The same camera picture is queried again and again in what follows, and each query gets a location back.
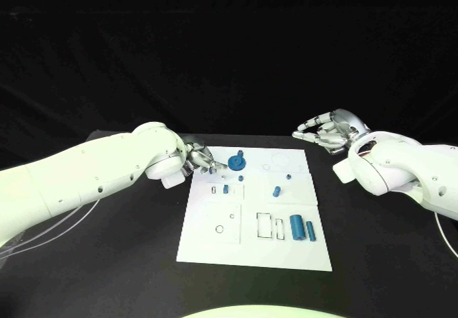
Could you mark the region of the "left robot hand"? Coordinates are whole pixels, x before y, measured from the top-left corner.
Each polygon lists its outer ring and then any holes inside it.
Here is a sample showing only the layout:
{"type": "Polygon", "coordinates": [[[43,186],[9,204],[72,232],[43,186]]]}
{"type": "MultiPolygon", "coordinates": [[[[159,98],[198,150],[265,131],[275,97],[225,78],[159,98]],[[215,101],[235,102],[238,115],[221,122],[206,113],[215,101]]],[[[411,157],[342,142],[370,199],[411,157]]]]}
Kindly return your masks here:
{"type": "Polygon", "coordinates": [[[187,135],[183,137],[183,142],[186,146],[186,165],[192,170],[199,170],[200,174],[215,174],[219,170],[228,169],[228,165],[213,158],[203,140],[187,135]]]}

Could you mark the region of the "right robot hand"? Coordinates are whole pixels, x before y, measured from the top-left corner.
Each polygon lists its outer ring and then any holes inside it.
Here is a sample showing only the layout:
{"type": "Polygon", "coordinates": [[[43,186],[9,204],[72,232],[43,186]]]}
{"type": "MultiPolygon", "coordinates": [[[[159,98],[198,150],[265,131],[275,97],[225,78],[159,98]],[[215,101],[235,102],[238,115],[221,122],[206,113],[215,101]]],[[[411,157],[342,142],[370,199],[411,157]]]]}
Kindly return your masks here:
{"type": "Polygon", "coordinates": [[[317,144],[329,154],[337,155],[346,152],[370,132],[355,113],[336,109],[304,121],[293,132],[293,138],[317,144]]]}

